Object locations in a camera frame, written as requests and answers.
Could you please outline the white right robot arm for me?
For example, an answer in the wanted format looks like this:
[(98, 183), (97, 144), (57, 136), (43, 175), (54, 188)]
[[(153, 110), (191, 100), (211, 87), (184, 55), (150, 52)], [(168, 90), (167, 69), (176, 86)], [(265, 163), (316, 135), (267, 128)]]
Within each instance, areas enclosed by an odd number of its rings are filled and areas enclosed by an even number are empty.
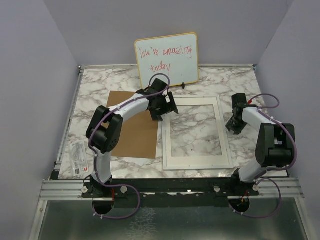
[(232, 117), (226, 124), (226, 129), (239, 135), (249, 125), (258, 132), (255, 147), (255, 159), (237, 169), (230, 182), (229, 189), (240, 196), (248, 189), (247, 183), (254, 183), (268, 172), (286, 171), (298, 158), (295, 142), (295, 127), (290, 123), (282, 123), (263, 112), (263, 109), (277, 108), (280, 101), (272, 94), (277, 104), (273, 107), (257, 106), (252, 99), (247, 100), (244, 93), (231, 97)]

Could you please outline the brown backing board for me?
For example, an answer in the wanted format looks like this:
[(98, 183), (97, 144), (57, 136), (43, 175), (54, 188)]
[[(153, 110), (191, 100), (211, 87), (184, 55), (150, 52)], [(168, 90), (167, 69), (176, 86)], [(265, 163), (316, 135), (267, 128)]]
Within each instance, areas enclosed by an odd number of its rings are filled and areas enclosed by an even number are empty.
[(158, 122), (148, 110), (149, 100), (138, 99), (134, 92), (111, 91), (107, 107), (121, 115), (123, 124), (113, 157), (155, 159), (158, 140)]

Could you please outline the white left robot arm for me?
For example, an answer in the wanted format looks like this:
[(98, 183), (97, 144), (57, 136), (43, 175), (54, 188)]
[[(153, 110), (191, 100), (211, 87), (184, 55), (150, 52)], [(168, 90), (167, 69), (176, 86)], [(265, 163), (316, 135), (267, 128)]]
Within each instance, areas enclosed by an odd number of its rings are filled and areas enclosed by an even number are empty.
[(164, 73), (151, 77), (149, 85), (132, 97), (111, 107), (99, 106), (86, 130), (88, 147), (94, 152), (92, 178), (96, 181), (93, 191), (106, 197), (111, 190), (111, 153), (120, 140), (123, 123), (149, 111), (153, 121), (162, 121), (163, 115), (179, 113), (172, 92), (170, 78)]

